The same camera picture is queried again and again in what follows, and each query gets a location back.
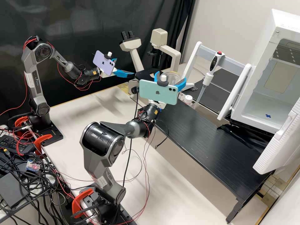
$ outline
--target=red clamp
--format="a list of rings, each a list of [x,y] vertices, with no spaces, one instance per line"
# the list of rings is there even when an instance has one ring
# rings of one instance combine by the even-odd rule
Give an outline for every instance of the red clamp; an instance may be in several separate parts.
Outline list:
[[[28,121],[28,120],[29,120],[29,119],[28,119],[28,116],[23,116],[23,117],[18,118],[18,119],[15,121],[15,127],[21,126],[23,122],[26,122],[26,121]],[[19,137],[21,137],[21,136],[23,135],[23,133],[24,133],[23,131],[17,131],[17,135],[18,135]]]
[[[93,193],[94,193],[94,191],[91,188],[89,188],[86,191],[81,192],[76,198],[74,198],[74,200],[72,202],[72,213],[75,214],[78,211],[80,211],[81,210],[80,201]],[[82,215],[83,215],[83,213],[78,214],[78,215],[74,216],[74,218],[78,219]]]
[[[52,134],[45,134],[45,135],[43,135],[43,136],[40,136],[39,138],[37,138],[37,139],[34,141],[34,145],[35,145],[35,147],[38,149],[38,150],[35,151],[35,153],[36,153],[37,155],[40,155],[40,154],[41,154],[40,152],[42,152],[41,143],[42,143],[43,141],[45,141],[45,140],[48,140],[48,139],[52,138],[52,137],[53,137]]]

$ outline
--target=black table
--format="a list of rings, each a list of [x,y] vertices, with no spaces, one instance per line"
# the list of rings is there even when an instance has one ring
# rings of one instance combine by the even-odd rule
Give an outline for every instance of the black table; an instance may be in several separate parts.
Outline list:
[[[260,153],[182,101],[167,105],[158,118],[156,126],[165,134],[167,126],[169,138],[236,196],[238,202],[226,218],[231,222],[271,174],[260,175],[252,168]]]

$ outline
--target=white wall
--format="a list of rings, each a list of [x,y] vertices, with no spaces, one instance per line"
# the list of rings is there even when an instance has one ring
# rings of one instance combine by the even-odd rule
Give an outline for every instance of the white wall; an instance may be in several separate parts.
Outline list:
[[[204,46],[246,64],[270,9],[300,15],[299,7],[300,1],[293,0],[197,0],[183,62],[188,61],[196,42],[201,41]]]
[[[298,173],[260,225],[296,225],[300,222],[300,173]]]

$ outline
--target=white cap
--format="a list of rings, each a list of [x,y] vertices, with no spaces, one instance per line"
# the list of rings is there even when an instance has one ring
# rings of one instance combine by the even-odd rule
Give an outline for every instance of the white cap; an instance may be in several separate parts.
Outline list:
[[[192,100],[193,100],[193,97],[190,96],[190,95],[186,95],[185,98],[184,98],[184,102],[186,104],[190,104],[192,102]]]
[[[162,75],[160,76],[160,80],[161,80],[162,82],[167,81],[167,76],[164,75],[164,74],[162,74]]]

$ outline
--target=small white bottle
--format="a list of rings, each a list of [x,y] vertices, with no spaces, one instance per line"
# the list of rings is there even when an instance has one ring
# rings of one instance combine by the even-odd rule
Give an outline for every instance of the small white bottle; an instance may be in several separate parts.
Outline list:
[[[193,105],[192,101],[193,101],[193,97],[191,95],[186,95],[183,100],[183,102],[186,103],[188,106]]]

